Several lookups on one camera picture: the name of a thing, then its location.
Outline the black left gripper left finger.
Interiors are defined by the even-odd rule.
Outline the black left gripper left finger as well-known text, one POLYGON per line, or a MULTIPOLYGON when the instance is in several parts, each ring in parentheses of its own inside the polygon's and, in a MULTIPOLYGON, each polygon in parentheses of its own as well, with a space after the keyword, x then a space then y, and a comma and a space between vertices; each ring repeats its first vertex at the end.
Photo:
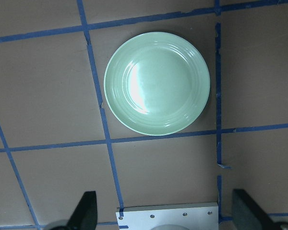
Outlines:
POLYGON ((68 220, 58 220, 45 230, 95 230, 97 226, 97 198, 95 191, 84 192, 68 220))

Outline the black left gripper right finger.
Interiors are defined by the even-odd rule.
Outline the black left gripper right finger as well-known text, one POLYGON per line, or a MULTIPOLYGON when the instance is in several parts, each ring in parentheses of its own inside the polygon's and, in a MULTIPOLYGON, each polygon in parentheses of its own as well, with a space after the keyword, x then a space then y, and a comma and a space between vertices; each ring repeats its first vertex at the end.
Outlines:
POLYGON ((243 189, 232 191, 232 221, 238 230, 288 230, 287 221, 274 222, 243 189))

